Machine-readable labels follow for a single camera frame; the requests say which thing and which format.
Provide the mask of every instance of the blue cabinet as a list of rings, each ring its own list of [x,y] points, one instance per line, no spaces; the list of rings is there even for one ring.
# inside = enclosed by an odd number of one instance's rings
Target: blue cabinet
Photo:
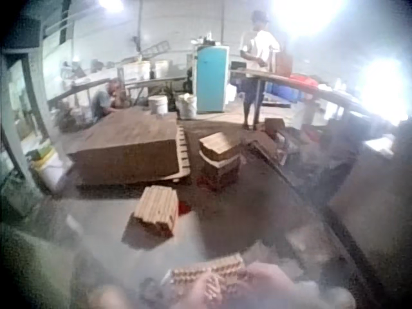
[[[196,54],[198,112],[222,112],[225,107],[229,47],[199,46]]]

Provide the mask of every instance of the ceiling light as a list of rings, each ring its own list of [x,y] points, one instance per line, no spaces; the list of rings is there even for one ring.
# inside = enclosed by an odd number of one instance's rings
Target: ceiling light
[[[364,73],[361,104],[371,113],[397,126],[407,119],[405,79],[401,65],[393,59],[370,64]]]
[[[341,9],[344,0],[275,0],[274,12],[292,37],[322,30]]]
[[[124,9],[122,0],[98,0],[98,2],[110,13],[119,13]]]

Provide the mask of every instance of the white wall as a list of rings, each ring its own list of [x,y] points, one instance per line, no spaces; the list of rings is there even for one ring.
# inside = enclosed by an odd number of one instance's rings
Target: white wall
[[[48,100],[65,91],[61,79],[61,67],[64,61],[70,63],[72,59],[71,40],[59,45],[59,36],[60,32],[55,32],[43,40],[43,78]]]
[[[223,44],[230,47],[230,59],[239,61],[241,60],[239,57],[241,34],[250,29],[251,13],[257,9],[268,12],[272,20],[270,29],[276,37],[280,38],[281,31],[277,25],[273,0],[224,0],[223,24],[222,1],[143,0],[142,48],[150,47],[163,40],[169,41],[171,51],[157,56],[156,59],[172,60],[178,69],[185,70],[187,54],[192,49],[190,40],[211,31],[212,37],[220,41],[223,27]],[[103,8],[97,8],[75,21],[73,55],[79,57],[85,70],[90,67],[92,59],[105,63],[118,62],[136,55],[132,37],[136,36],[138,31],[139,1],[123,0],[123,2],[125,10],[120,14],[109,14]],[[346,2],[347,7],[339,13],[329,27],[313,37],[299,38],[296,42],[288,44],[288,51],[294,56],[295,72],[317,74],[331,83],[337,77],[344,80],[357,79],[360,68],[370,58],[370,54],[363,53],[364,50],[361,50],[368,46],[363,42],[370,43],[377,34],[384,33],[382,27],[377,28],[377,26],[385,24],[383,23],[385,12],[380,13],[379,16],[382,18],[370,17],[371,20],[365,21],[366,17],[363,13],[365,10],[371,10],[372,7],[369,8],[365,4],[362,5],[361,10],[358,1],[346,0]]]
[[[125,10],[117,14],[99,8],[75,22],[73,54],[84,70],[91,60],[120,61],[136,54],[132,37],[137,33],[138,1],[124,1]]]

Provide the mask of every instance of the white bucket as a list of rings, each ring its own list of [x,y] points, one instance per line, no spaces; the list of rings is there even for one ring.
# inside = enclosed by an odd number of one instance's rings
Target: white bucket
[[[63,162],[61,162],[55,150],[51,150],[42,160],[34,162],[34,169],[51,192],[55,192],[59,180],[65,173]]]
[[[168,112],[167,97],[165,95],[153,95],[149,97],[149,106],[152,114],[166,114]]]
[[[197,114],[197,98],[194,95],[185,93],[179,95],[177,101],[177,108],[180,112],[180,118],[182,120],[196,119]]]

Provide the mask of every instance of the workbench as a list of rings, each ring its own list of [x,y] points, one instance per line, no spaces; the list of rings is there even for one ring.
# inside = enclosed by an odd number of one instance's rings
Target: workbench
[[[256,99],[254,102],[255,106],[255,115],[253,124],[256,125],[259,122],[259,114],[260,114],[260,107],[261,103],[258,104],[258,89],[260,89],[260,85],[262,82],[274,82],[276,84],[282,86],[288,86],[294,89],[298,89],[304,93],[313,95],[312,100],[307,100],[306,104],[314,104],[314,102],[321,98],[331,103],[337,104],[340,108],[343,108],[344,112],[342,115],[342,119],[346,119],[348,113],[350,111],[355,111],[361,113],[363,115],[370,115],[370,112],[367,111],[364,107],[360,105],[360,102],[350,96],[345,95],[341,92],[335,90],[323,90],[319,89],[318,87],[313,87],[311,85],[307,85],[303,82],[299,82],[298,80],[290,79],[288,77],[279,76],[273,73],[267,73],[262,71],[255,71],[255,70],[247,70],[247,69],[236,69],[231,70],[232,73],[237,73],[239,75],[244,76],[244,78],[256,78],[258,79],[257,88],[256,88]]]

